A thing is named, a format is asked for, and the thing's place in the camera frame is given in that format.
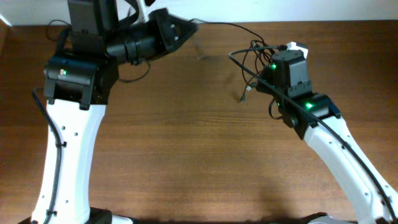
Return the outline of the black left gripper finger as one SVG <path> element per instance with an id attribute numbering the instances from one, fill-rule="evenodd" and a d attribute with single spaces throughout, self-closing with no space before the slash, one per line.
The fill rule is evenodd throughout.
<path id="1" fill-rule="evenodd" d="M 169 14 L 167 16 L 167 33 L 195 33 L 198 27 L 195 23 Z"/>
<path id="2" fill-rule="evenodd" d="M 192 29 L 183 29 L 181 27 L 172 27 L 170 29 L 171 33 L 171 43 L 169 47 L 170 52 L 174 52 L 178 50 L 191 36 L 194 35 L 194 33 L 198 29 L 196 27 Z"/>

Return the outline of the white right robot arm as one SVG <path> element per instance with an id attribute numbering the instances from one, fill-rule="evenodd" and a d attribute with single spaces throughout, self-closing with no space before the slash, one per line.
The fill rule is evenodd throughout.
<path id="1" fill-rule="evenodd" d="M 313 92 L 301 50 L 273 54 L 256 88 L 274 97 L 283 122 L 326 164 L 358 223 L 397 223 L 397 192 L 356 143 L 330 97 Z"/>

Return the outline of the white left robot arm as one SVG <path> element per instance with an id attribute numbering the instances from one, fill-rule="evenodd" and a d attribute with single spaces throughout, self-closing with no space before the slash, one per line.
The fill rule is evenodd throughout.
<path id="1" fill-rule="evenodd" d="M 134 223 L 94 208 L 89 179 L 97 132 L 118 67 L 150 63 L 178 50 L 198 29 L 165 8 L 119 19 L 115 1 L 69 0 L 70 25 L 62 30 L 44 69 L 40 110 L 49 127 L 39 199 L 27 223 Z"/>

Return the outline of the black base at table edge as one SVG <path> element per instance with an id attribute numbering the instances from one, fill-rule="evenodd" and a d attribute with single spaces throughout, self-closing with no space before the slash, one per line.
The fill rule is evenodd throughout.
<path id="1" fill-rule="evenodd" d="M 336 220 L 327 213 L 318 212 L 299 219 L 299 223 L 305 224 L 357 224 L 344 220 Z"/>

